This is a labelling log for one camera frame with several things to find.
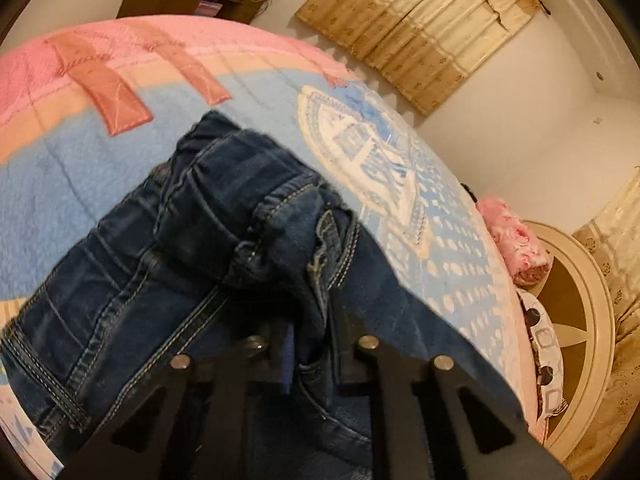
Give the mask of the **dark blue denim jeans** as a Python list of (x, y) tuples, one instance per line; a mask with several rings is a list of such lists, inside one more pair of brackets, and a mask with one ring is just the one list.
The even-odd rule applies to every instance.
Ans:
[(402, 286), (325, 180), (269, 136), (208, 113), (58, 263), (1, 337), (27, 417), (63, 463), (174, 356), (202, 360), (292, 326), (280, 401), (259, 405), (255, 479), (370, 474), (369, 404), (331, 375), (328, 309), (406, 356), (446, 354), (512, 415), (518, 398)]

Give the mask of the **white pillow with circles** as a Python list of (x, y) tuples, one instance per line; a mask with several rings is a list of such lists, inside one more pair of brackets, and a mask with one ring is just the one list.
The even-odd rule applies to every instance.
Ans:
[(518, 290), (529, 342), (533, 349), (538, 422), (561, 415), (567, 408), (564, 398), (564, 363), (559, 338), (551, 318), (536, 296)]

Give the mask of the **pink floral folded blanket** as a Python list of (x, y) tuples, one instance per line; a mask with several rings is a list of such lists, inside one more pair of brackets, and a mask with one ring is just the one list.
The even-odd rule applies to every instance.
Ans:
[(476, 203), (512, 281), (533, 287), (550, 272), (552, 258), (535, 232), (501, 198), (487, 196)]

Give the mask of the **cream and brown headboard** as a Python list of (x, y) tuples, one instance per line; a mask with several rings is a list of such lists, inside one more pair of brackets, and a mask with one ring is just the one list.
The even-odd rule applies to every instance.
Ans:
[(615, 320), (608, 285), (590, 252), (555, 226), (525, 222), (552, 255), (533, 287), (558, 336), (567, 409), (549, 424), (546, 448), (561, 462), (586, 434), (604, 398), (614, 360)]

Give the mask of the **polka dot bed blanket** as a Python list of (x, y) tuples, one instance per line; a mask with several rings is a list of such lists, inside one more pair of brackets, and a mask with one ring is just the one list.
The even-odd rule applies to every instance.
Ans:
[[(124, 18), (1, 60), (1, 337), (67, 253), (208, 113), (269, 136), (373, 236), (398, 282), (504, 378), (536, 429), (518, 293), (469, 193), (385, 101), (304, 42), (197, 16)], [(1, 433), (52, 479), (61, 462), (1, 359)]]

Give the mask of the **beige patterned window curtain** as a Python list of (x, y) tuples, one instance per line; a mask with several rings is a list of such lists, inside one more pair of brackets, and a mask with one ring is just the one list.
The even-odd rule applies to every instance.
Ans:
[(428, 116), (540, 8), (539, 0), (307, 0), (296, 16)]

